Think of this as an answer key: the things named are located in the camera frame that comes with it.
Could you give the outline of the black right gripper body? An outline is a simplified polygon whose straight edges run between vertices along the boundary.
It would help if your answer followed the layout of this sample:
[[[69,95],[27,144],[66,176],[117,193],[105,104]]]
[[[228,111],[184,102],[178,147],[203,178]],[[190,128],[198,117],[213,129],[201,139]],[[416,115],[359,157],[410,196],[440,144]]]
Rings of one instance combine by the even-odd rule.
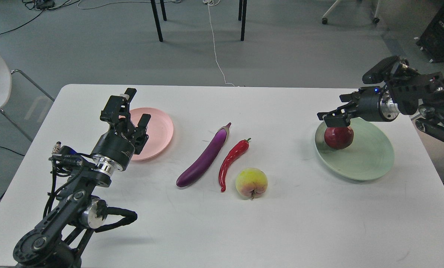
[[[361,87],[358,92],[357,117],[370,122],[391,122],[399,115],[397,103],[387,89]]]

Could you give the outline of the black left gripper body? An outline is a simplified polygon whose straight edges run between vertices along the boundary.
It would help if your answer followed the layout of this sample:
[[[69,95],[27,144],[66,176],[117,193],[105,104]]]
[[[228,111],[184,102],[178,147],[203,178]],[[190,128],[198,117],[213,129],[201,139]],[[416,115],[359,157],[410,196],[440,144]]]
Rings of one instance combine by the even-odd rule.
[[[147,129],[126,128],[126,132],[109,129],[103,134],[91,152],[91,158],[98,163],[106,162],[118,171],[125,171],[134,154],[140,154],[149,139]]]

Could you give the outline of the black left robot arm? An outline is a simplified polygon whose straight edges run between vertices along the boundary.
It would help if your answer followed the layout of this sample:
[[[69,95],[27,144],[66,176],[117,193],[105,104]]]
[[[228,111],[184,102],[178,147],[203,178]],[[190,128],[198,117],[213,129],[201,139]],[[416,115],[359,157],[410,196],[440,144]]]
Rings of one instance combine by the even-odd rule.
[[[109,125],[90,154],[57,142],[49,158],[52,186],[42,220],[13,249],[17,268],[80,268],[81,256],[94,233],[131,224],[137,213],[109,207],[93,190],[109,187],[114,172],[125,171],[149,139],[150,114],[133,124],[130,103],[137,90],[111,96],[100,119]]]

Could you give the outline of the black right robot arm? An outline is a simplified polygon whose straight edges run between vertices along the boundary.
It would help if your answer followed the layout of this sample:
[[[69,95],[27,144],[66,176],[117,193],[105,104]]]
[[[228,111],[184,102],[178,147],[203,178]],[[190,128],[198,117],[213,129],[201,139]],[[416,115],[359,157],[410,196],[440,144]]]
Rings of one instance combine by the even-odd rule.
[[[340,95],[342,106],[319,112],[328,127],[348,127],[353,118],[392,122],[399,114],[419,113],[415,126],[444,142],[444,77],[441,72],[421,74],[408,60],[394,55],[382,59],[363,76],[363,87]]]

